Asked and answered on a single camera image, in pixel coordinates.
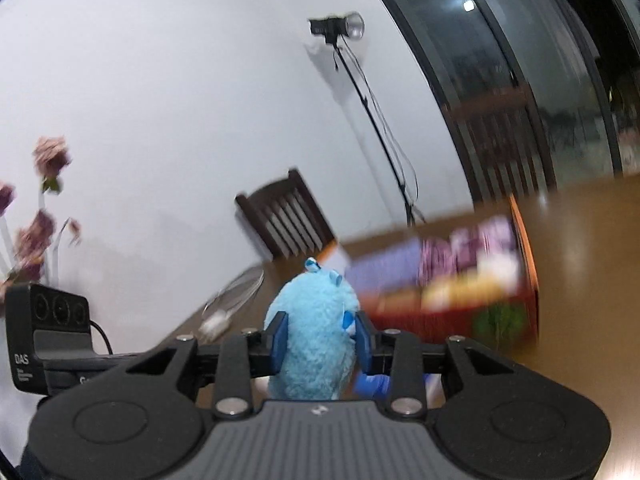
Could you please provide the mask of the dark wooden chair middle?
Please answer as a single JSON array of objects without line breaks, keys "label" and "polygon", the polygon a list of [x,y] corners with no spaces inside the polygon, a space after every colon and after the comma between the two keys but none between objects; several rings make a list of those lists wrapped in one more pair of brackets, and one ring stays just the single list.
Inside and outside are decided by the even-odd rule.
[{"label": "dark wooden chair middle", "polygon": [[529,84],[442,107],[474,204],[556,189],[551,150]]}]

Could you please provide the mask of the studio light on stand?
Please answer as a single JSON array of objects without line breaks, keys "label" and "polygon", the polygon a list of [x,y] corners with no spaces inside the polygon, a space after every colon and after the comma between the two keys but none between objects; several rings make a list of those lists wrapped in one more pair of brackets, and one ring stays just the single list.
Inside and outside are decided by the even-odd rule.
[{"label": "studio light on stand", "polygon": [[404,204],[408,226],[415,226],[418,221],[424,222],[424,214],[416,203],[420,197],[418,174],[390,128],[359,58],[349,43],[350,40],[358,41],[363,38],[366,31],[363,16],[358,12],[350,12],[325,18],[308,18],[307,23],[311,35],[322,38],[333,50],[335,70],[338,72],[341,67],[356,91],[360,105],[390,165]]}]

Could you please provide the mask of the sliding glass door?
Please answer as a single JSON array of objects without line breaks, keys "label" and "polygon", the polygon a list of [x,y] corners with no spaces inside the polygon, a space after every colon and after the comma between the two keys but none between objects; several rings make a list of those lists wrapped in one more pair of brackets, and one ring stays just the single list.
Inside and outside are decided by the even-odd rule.
[{"label": "sliding glass door", "polygon": [[442,110],[529,84],[556,190],[639,170],[633,50],[568,0],[382,0]]}]

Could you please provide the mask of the purple knitted cloth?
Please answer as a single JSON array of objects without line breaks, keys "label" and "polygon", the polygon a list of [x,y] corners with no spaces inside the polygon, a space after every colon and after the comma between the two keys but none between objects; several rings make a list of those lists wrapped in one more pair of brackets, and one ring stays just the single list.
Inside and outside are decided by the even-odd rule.
[{"label": "purple knitted cloth", "polygon": [[354,260],[345,271],[355,292],[392,292],[418,284],[421,242],[406,240]]}]

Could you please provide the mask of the red cardboard box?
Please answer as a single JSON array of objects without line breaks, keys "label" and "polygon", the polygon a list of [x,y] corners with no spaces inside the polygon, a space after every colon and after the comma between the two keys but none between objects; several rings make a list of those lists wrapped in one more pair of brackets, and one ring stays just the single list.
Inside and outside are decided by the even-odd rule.
[{"label": "red cardboard box", "polygon": [[[396,244],[412,238],[418,238],[421,245],[429,237],[448,240],[452,231],[476,226],[493,216],[507,216],[512,221],[515,254],[484,255],[477,269],[436,278],[424,286],[418,282],[392,292],[357,292],[360,306],[374,326],[379,330],[408,330],[432,344],[448,336],[461,335],[498,350],[536,339],[539,334],[537,271],[520,207],[514,198],[501,205],[498,214],[480,221],[456,217],[449,229],[428,226],[425,233]],[[332,243],[320,252],[318,260],[345,275],[350,264],[359,258],[349,257],[340,244]]]}]

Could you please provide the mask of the dark wooden chair left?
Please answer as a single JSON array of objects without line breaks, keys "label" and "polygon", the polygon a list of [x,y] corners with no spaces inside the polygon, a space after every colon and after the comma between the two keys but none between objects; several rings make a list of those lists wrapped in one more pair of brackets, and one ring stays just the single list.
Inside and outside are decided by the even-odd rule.
[{"label": "dark wooden chair left", "polygon": [[321,252],[335,234],[297,168],[250,194],[235,196],[235,205],[273,259]]}]

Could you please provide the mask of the blue fluffy plush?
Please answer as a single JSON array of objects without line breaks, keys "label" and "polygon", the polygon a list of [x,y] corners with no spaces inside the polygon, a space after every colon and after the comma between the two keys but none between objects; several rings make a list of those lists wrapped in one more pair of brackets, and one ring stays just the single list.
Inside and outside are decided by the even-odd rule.
[{"label": "blue fluffy plush", "polygon": [[314,258],[286,283],[265,315],[288,315],[288,341],[280,372],[268,382],[276,400],[334,401],[346,389],[356,361],[356,314],[352,286]]}]

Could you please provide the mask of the dark wooden chair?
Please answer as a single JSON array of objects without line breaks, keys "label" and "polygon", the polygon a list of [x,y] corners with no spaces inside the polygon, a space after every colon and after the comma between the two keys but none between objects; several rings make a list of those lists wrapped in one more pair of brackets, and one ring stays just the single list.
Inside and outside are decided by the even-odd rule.
[{"label": "dark wooden chair", "polygon": [[250,194],[235,196],[235,205],[273,259],[321,252],[335,234],[297,168]]},{"label": "dark wooden chair", "polygon": [[551,150],[529,84],[442,107],[474,204],[556,189]]}]

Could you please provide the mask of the dried pink rose bouquet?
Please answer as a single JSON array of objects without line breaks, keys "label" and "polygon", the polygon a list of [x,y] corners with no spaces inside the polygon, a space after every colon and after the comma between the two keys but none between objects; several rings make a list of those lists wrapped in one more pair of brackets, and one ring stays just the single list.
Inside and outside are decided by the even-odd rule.
[{"label": "dried pink rose bouquet", "polygon": [[27,283],[58,284],[60,249],[64,237],[74,246],[81,241],[81,225],[68,217],[61,222],[46,204],[49,195],[63,191],[62,173],[72,158],[62,136],[42,136],[32,151],[32,162],[38,177],[37,208],[30,221],[14,233],[10,232],[6,214],[16,199],[15,186],[1,183],[1,291]]}]

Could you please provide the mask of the blue tissue packet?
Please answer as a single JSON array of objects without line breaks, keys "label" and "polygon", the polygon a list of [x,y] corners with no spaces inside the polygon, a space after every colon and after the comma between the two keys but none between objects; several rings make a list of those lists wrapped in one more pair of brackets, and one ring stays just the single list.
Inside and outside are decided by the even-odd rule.
[{"label": "blue tissue packet", "polygon": [[352,393],[363,399],[384,399],[388,388],[390,388],[390,378],[386,375],[367,375],[357,372],[352,381]]}]

